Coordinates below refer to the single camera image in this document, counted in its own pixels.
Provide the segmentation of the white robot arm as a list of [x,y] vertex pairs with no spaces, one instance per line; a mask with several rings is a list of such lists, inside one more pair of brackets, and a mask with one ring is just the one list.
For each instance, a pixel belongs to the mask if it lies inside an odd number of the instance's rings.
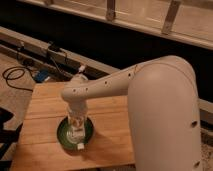
[[61,96],[71,117],[91,98],[125,95],[136,171],[203,171],[196,75],[169,55],[97,80],[77,74]]

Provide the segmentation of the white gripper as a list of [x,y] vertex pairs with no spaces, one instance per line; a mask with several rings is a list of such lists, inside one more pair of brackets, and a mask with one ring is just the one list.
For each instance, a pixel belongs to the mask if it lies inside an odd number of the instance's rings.
[[[73,126],[73,119],[77,117],[86,117],[87,103],[85,100],[71,101],[68,103],[68,127],[71,129]],[[89,118],[84,118],[84,128],[88,129]]]

